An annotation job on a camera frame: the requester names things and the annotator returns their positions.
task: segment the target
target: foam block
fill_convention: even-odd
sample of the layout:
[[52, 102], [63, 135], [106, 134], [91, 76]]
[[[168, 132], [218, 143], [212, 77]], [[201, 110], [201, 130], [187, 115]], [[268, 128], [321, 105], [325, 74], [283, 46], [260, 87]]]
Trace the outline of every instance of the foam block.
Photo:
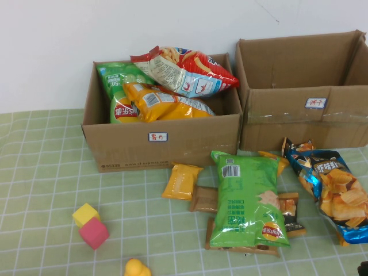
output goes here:
[[98, 212], [88, 203], [85, 203], [73, 214], [73, 219], [78, 227], [83, 227], [93, 217], [101, 221]]
[[93, 217], [81, 229], [79, 234], [82, 239], [96, 250], [110, 236], [108, 229], [97, 218]]

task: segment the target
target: grid pattern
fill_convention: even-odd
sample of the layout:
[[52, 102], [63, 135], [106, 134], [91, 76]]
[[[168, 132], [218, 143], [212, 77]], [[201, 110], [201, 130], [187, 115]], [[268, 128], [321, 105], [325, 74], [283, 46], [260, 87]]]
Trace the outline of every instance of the grid pattern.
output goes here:
[[[82, 112], [0, 114], [0, 276], [123, 275], [132, 257], [154, 276], [357, 275], [367, 260], [368, 244], [338, 245], [290, 167], [279, 191], [299, 192], [306, 236], [292, 239], [281, 258], [204, 250], [211, 214], [160, 197], [170, 170], [99, 174], [80, 129]], [[368, 147], [339, 151], [368, 190]], [[216, 169], [206, 167], [198, 185], [217, 186]], [[96, 251], [71, 217], [85, 202], [110, 232]]]

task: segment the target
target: white wall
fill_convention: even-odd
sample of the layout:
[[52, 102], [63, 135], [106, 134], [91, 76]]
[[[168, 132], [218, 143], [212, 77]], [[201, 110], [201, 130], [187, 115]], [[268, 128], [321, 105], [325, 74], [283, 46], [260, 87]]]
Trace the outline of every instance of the white wall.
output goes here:
[[92, 61], [156, 45], [368, 31], [364, 0], [0, 0], [0, 113], [82, 108]]

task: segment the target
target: blue chip bag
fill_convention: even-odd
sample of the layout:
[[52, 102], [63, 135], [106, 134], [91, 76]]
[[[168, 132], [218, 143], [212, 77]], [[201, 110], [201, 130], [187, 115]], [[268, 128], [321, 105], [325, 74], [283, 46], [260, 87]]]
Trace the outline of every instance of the blue chip bag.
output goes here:
[[295, 145], [287, 138], [282, 154], [338, 236], [347, 243], [368, 243], [368, 196], [340, 154], [314, 149], [311, 141]]

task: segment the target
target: red snack bag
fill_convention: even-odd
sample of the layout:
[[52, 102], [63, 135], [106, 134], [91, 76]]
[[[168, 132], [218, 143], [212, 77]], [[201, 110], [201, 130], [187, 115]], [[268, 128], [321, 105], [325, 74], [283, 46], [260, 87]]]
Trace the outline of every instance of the red snack bag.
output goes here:
[[202, 52], [156, 46], [131, 61], [144, 73], [175, 93], [189, 98], [206, 97], [239, 81]]

